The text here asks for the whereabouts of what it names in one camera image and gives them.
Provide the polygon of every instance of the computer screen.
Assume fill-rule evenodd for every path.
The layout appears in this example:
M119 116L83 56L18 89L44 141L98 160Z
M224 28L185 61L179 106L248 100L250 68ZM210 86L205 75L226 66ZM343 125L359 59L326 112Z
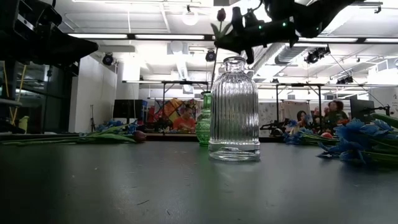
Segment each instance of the computer screen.
M362 122L369 123L372 121L370 114L374 113L374 110L369 110L374 108L374 102L369 100L349 100L351 105L351 117L354 119L359 119Z

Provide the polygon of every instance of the clear glass vase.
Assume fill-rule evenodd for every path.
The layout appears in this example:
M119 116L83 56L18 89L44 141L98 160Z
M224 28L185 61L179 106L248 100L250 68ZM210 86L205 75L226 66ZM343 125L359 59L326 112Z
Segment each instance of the clear glass vase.
M211 93L203 92L203 108L201 115L197 119L196 133L201 146L207 146L210 140L210 120L211 120Z
M244 73L241 57L224 60L226 72L211 90L209 154L222 161L260 158L257 86Z

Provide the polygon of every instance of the green glass vase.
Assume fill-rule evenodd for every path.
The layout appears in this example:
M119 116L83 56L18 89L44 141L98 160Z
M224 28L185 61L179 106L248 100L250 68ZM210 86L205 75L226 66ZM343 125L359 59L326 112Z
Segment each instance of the green glass vase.
M196 133L201 146L207 146L210 140L211 121L211 93L205 91L203 94L203 108L197 119Z

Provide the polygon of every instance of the dark gray table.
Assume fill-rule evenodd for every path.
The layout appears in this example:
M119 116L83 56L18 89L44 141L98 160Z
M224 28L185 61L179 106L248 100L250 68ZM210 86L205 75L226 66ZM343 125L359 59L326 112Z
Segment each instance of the dark gray table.
M236 164L195 142L1 146L0 223L398 222L398 173L319 152L267 143Z

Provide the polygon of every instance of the flower stem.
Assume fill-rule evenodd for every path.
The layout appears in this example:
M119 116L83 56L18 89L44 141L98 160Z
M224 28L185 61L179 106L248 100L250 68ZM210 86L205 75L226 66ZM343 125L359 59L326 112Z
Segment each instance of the flower stem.
M220 21L220 32L221 32L221 28L223 26L223 21ZM213 66L213 73L211 74L211 85L210 85L210 91L213 88L213 82L214 82L214 75L215 75L215 71L216 71L216 64L217 64L217 55L218 55L218 47L216 48L216 57L214 60L214 66Z

